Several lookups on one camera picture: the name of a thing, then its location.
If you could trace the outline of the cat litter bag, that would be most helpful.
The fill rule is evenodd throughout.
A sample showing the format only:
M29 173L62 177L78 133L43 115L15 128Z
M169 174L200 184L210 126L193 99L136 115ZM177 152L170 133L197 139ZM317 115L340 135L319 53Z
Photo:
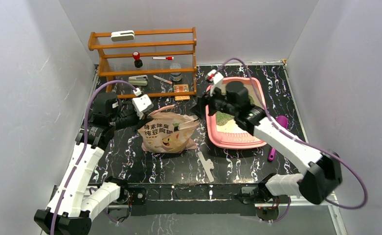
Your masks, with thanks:
M191 137L200 124L199 119L174 113L171 111L174 107L168 105L151 112L137 130L142 136L144 151L176 154L197 148Z

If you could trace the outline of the pink cat litter box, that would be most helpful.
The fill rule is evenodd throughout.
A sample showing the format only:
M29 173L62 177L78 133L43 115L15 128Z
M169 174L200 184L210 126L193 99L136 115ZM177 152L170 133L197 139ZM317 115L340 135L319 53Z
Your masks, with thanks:
M249 99L252 104L261 106L259 99L255 95L255 90L260 93L264 100L261 83L258 79L254 79L254 84L251 84L249 78L243 77L228 77L223 79L221 86L222 94L225 94L226 84L240 81L248 90ZM248 132L243 131L234 121L234 117L221 112L216 112L212 116L206 116L206 125L209 139L211 142L220 148L225 149L254 149L266 145L266 142L260 140Z

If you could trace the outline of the grey bag sealing clip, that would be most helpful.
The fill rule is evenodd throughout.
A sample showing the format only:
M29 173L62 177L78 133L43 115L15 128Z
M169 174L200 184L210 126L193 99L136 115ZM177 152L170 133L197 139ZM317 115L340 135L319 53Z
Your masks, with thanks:
M214 182L214 177L213 177L212 172L211 172L211 170L214 169L213 162L210 159L205 159L202 152L197 152L197 156L202 163L202 166L203 166L204 171L208 177L209 182L210 183Z

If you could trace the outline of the orange wooden shelf rack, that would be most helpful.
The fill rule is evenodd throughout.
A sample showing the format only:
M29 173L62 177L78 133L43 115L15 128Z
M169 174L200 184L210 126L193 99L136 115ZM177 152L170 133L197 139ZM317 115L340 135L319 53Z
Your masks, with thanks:
M197 62L196 28L154 29L135 32L135 39L113 42L110 32L92 32L88 41L90 51L99 54L98 75L108 81L117 76L170 74L181 71L192 73L192 84L189 91L178 95L196 95ZM138 51L143 66L136 68L132 53ZM155 56L174 56L174 60L154 60ZM182 69L171 70L173 63L181 65Z

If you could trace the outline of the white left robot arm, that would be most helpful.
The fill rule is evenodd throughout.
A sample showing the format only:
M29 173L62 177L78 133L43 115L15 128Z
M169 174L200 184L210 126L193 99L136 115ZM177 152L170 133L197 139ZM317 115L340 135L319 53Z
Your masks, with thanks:
M123 204L130 194L125 180L108 177L86 196L95 166L104 155L116 130L137 127L153 103L139 94L124 103L113 93L98 93L75 139L66 173L45 209L34 215L36 224L48 235L87 235L93 220L111 203Z

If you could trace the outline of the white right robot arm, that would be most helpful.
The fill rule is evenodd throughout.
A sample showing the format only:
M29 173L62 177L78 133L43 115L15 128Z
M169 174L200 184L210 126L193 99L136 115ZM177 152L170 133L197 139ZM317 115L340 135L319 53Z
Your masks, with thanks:
M242 82L233 81L225 90L225 94L219 88L204 92L197 97L191 112L198 118L212 116L218 111L233 116L242 130L275 148L299 171L289 175L271 173L264 178L257 189L262 201L270 203L280 195L295 195L319 205L341 184L340 163L329 154L300 143L286 129L277 129L263 108L251 104Z

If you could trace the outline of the orange snack packet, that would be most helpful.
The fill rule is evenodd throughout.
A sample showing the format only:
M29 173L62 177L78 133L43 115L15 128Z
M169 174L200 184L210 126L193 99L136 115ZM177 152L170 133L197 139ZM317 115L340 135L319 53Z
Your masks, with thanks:
M183 93L183 92L189 91L188 84L177 84L177 85L174 85L173 88L174 88L175 93ZM189 100L189 99L190 99L189 95L176 95L175 96L175 101L183 101L183 100Z

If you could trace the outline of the small glass jar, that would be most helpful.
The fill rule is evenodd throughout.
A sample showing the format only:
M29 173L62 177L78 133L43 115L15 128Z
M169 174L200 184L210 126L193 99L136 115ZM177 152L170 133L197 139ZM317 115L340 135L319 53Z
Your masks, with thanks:
M171 64L170 69L171 70L179 70L179 69L182 69L182 67L178 63L173 63L173 64ZM182 80L182 72L178 71L178 72L170 73L170 79L173 82L180 82Z

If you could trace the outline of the grey stapler lower shelf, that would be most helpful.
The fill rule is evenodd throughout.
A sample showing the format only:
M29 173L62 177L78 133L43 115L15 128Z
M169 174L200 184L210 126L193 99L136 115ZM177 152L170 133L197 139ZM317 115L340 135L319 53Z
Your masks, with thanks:
M148 76L147 75L137 75L128 77L128 82L134 86L147 86Z

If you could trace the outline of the white pen on shelf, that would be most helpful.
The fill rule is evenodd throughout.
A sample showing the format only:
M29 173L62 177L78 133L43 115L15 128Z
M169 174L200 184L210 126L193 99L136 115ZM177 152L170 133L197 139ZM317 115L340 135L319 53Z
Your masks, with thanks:
M164 82L164 83L170 84L170 85L173 84L172 81L169 81L169 80L167 80L167 79L164 79L164 78L159 77L159 76L156 76L156 75L153 75L153 78L154 78L154 79L157 79L157 80L159 80L159 81L162 81L162 82Z

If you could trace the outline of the red white marker pen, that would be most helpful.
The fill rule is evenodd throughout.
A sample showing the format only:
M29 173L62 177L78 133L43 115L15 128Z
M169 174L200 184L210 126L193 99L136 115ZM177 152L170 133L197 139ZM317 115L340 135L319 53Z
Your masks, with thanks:
M165 56L165 57L155 56L155 57L152 57L152 59L154 59L154 60L168 60L168 61L172 61L172 60L174 60L174 56Z

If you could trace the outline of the red black stamp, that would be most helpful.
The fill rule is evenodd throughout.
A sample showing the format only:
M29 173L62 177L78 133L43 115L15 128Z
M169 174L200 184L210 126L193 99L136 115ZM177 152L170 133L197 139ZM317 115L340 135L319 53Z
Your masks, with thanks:
M136 68L141 68L143 66L143 62L141 60L141 55L138 51L132 53L132 57L134 58L134 65Z

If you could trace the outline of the white stapler on top shelf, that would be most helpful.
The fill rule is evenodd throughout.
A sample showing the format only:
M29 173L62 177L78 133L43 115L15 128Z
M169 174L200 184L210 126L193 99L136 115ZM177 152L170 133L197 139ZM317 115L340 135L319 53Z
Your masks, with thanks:
M135 39L135 32L133 30L115 31L111 33L111 40L113 42L130 41Z

